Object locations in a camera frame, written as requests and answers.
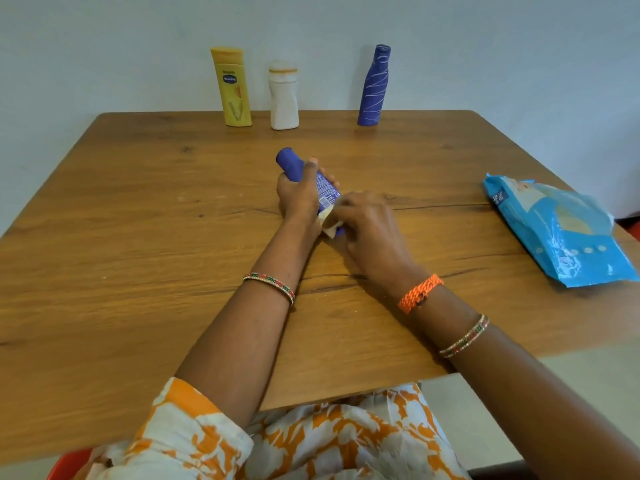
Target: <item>blue plastic bottle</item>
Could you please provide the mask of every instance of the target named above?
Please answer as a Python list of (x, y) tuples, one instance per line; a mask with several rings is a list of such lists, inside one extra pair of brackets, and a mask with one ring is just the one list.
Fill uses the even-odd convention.
[[(280, 165), (284, 174), (292, 182), (299, 182), (302, 180), (302, 172), (305, 167), (305, 163), (291, 148), (281, 149), (276, 155), (276, 163)], [(316, 187), (318, 189), (318, 201), (320, 202), (318, 217), (324, 221), (331, 213), (336, 199), (340, 197), (340, 192), (338, 192), (338, 190), (336, 190), (336, 188), (329, 183), (321, 173), (318, 173), (316, 176)], [(329, 229), (323, 229), (323, 232), (329, 237), (334, 238), (336, 235), (343, 233), (344, 230), (340, 227), (341, 224), (341, 222), (338, 222), (338, 224)]]
[(359, 126), (375, 126), (380, 121), (380, 111), (382, 111), (382, 103), (385, 100), (389, 82), (389, 55), (391, 55), (391, 47), (376, 46), (373, 62), (364, 80), (358, 113)]

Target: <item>white bottle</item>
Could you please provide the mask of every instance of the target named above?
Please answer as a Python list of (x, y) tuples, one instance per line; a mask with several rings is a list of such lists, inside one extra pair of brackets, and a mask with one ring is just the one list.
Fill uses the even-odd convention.
[(295, 64), (274, 61), (269, 65), (271, 91), (271, 128), (290, 130), (298, 127), (298, 69)]

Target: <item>yellow bottle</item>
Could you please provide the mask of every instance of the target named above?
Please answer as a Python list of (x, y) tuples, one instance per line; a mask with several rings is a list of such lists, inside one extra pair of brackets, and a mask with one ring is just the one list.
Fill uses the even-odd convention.
[(242, 49), (213, 47), (211, 56), (216, 66), (225, 123), (227, 126), (251, 126), (251, 109), (249, 93), (246, 90)]

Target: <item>floor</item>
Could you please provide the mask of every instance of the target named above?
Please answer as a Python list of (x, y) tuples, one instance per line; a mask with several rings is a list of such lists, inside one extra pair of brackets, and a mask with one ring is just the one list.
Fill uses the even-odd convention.
[[(640, 445), (640, 339), (543, 362)], [(422, 391), (466, 468), (520, 458), (459, 374), (425, 381)], [(0, 480), (45, 480), (55, 461), (0, 467)]]

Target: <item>orange and white dress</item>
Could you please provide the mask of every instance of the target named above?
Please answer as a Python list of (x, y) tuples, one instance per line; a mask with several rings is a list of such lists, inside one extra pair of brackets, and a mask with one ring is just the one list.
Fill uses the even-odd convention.
[(260, 413), (246, 431), (172, 378), (100, 480), (468, 479), (416, 384)]

